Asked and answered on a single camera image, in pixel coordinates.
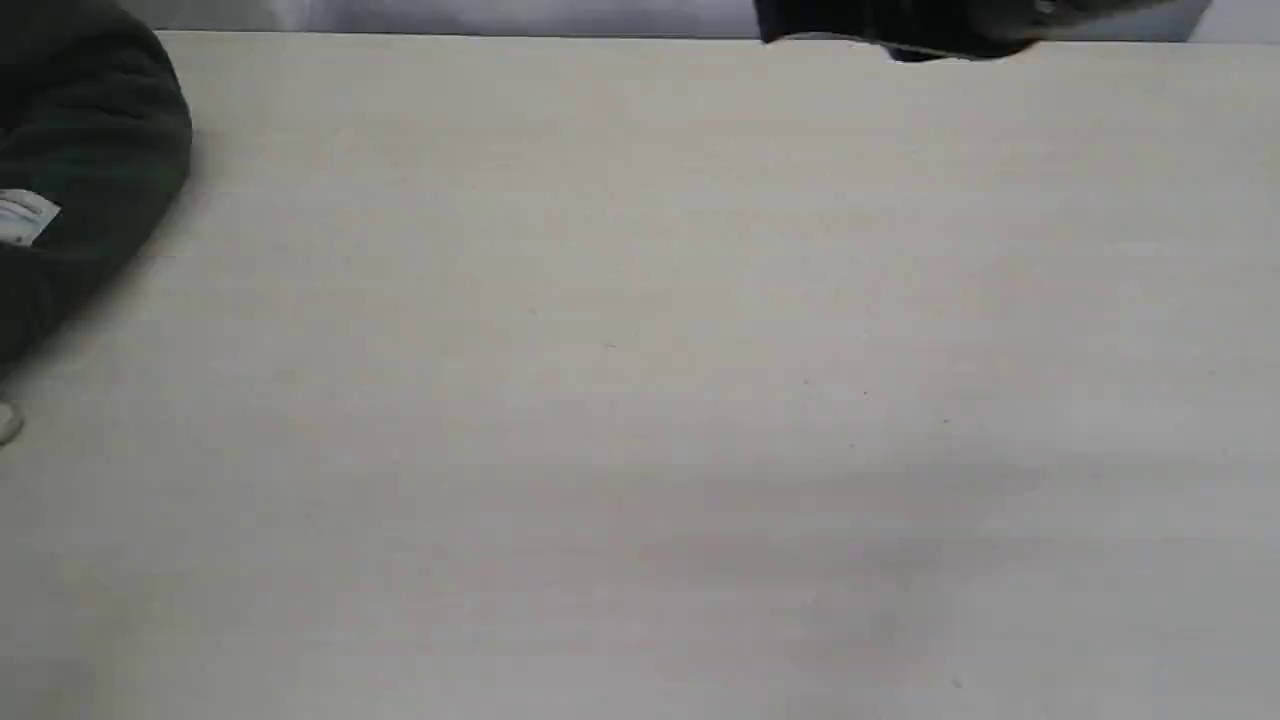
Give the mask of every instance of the light wood grain surface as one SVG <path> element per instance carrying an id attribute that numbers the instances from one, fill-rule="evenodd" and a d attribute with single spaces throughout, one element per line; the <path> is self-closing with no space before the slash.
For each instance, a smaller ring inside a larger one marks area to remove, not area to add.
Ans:
<path id="1" fill-rule="evenodd" d="M 0 716 L 1275 716 L 1280 50 L 165 41 Z"/>

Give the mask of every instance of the white label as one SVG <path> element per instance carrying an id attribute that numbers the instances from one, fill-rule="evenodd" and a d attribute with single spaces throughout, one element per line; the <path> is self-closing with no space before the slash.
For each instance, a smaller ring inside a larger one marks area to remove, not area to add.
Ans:
<path id="1" fill-rule="evenodd" d="M 0 190 L 0 243 L 31 247 L 60 211 L 29 190 Z"/>

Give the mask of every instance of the black object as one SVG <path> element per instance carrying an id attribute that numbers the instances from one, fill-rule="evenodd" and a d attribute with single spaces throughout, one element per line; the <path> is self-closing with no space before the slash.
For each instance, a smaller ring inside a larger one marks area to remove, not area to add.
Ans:
<path id="1" fill-rule="evenodd" d="M 765 42 L 837 35 L 882 45 L 904 61 L 989 60 L 1056 29 L 1169 0 L 755 0 Z"/>

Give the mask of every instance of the white table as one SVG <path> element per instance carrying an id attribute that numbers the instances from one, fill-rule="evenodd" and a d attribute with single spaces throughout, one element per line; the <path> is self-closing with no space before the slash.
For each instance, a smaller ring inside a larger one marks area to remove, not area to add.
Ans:
<path id="1" fill-rule="evenodd" d="M 1280 707 L 1280 50 L 165 40 L 0 716 Z"/>

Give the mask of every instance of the dark green fabric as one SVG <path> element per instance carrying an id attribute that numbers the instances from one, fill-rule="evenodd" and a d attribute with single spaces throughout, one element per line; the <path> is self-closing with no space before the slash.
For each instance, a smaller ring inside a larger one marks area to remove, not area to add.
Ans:
<path id="1" fill-rule="evenodd" d="M 113 0 L 0 0 L 0 190 L 61 206 L 0 243 L 0 370 L 114 275 L 188 172 L 191 118 L 155 36 Z"/>

